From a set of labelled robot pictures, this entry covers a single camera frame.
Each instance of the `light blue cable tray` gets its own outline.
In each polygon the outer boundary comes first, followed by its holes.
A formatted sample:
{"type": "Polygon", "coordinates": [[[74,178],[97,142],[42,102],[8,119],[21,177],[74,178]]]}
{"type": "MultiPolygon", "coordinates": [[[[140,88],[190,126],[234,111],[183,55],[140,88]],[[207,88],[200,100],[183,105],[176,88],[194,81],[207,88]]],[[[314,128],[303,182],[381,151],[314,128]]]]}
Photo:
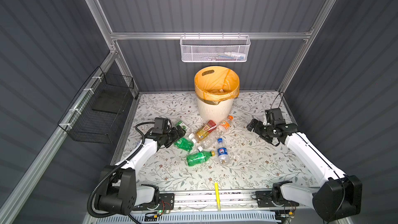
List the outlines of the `light blue cable tray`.
{"type": "MultiPolygon", "coordinates": [[[[142,213],[131,214],[140,223],[159,223],[173,224],[179,222],[188,223],[209,223],[209,222],[228,222],[228,221],[257,221],[257,222],[281,222],[275,219],[275,213],[271,211],[251,210],[251,211],[223,211],[223,212],[172,212],[164,214],[158,218],[158,221],[144,221],[142,213]]],[[[99,219],[97,223],[120,224],[133,223],[128,216],[113,215],[99,219]]]]}

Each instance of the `yellow marker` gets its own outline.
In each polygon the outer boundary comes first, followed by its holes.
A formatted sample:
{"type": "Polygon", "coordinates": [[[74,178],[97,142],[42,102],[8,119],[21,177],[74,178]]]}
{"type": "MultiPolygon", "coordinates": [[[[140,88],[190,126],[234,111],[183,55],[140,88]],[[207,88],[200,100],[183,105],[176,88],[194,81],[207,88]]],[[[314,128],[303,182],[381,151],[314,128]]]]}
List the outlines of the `yellow marker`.
{"type": "Polygon", "coordinates": [[[220,195],[218,194],[218,183],[214,183],[214,188],[216,190],[217,208],[218,208],[219,211],[221,211],[220,195]]]}

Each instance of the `floral pattern surface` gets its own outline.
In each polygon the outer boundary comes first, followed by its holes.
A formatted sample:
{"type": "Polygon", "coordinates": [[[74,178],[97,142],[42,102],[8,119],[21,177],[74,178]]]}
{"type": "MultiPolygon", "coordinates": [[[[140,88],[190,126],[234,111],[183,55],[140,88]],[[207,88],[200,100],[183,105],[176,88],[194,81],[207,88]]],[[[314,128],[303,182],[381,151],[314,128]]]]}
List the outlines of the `floral pattern surface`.
{"type": "MultiPolygon", "coordinates": [[[[263,119],[264,110],[271,107],[276,96],[277,92],[241,92],[234,100],[231,110],[233,125],[223,136],[231,160],[227,166],[221,166],[216,156],[206,163],[188,167],[188,152],[172,145],[168,149],[160,149],[148,159],[137,181],[155,184],[161,191],[212,190],[214,182],[218,182],[220,189],[270,188],[273,183],[284,180],[308,187],[316,186],[311,172],[290,149],[282,144],[274,147],[246,129],[252,118],[263,119]]],[[[278,97],[273,107],[278,107],[280,101],[278,97]]],[[[290,123],[283,102],[280,108],[286,122],[290,123]]],[[[123,157],[141,140],[134,126],[153,121],[155,117],[169,118],[173,124],[182,120],[191,131],[196,131],[205,123],[198,113],[195,93],[143,94],[123,157]]],[[[143,125],[139,128],[145,133],[150,127],[143,125]]]]}

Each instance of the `gray wall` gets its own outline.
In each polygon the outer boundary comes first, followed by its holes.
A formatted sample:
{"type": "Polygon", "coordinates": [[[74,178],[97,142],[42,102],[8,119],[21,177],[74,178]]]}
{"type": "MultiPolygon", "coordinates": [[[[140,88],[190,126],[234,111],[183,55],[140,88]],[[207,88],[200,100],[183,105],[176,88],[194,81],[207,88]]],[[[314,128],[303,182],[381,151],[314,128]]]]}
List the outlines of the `gray wall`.
{"type": "Polygon", "coordinates": [[[300,130],[363,182],[357,223],[396,222],[398,0],[338,0],[286,91],[300,130]]]}
{"type": "MultiPolygon", "coordinates": [[[[84,0],[0,0],[0,205],[108,52],[84,0]]],[[[67,139],[14,223],[80,223],[113,149],[67,139]]]]}
{"type": "Polygon", "coordinates": [[[140,91],[194,90],[195,74],[207,66],[234,70],[240,89],[277,89],[302,40],[253,40],[247,62],[182,62],[177,40],[119,40],[140,91]]]}
{"type": "MultiPolygon", "coordinates": [[[[99,1],[114,32],[303,32],[325,0],[99,1]]],[[[140,91],[186,91],[211,65],[233,69],[241,89],[278,89],[302,41],[252,40],[247,62],[217,64],[183,63],[176,40],[119,43],[140,91]]]]}

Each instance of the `blue bottle label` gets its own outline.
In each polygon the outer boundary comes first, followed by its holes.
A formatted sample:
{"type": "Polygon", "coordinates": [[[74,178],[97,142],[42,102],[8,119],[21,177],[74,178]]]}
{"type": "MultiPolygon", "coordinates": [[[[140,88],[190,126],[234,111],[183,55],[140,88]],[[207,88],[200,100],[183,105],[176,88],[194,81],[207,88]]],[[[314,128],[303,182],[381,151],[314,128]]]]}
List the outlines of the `blue bottle label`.
{"type": "Polygon", "coordinates": [[[217,150],[217,152],[218,152],[219,156],[228,155],[228,153],[226,152],[226,148],[220,148],[220,149],[217,150]]]}

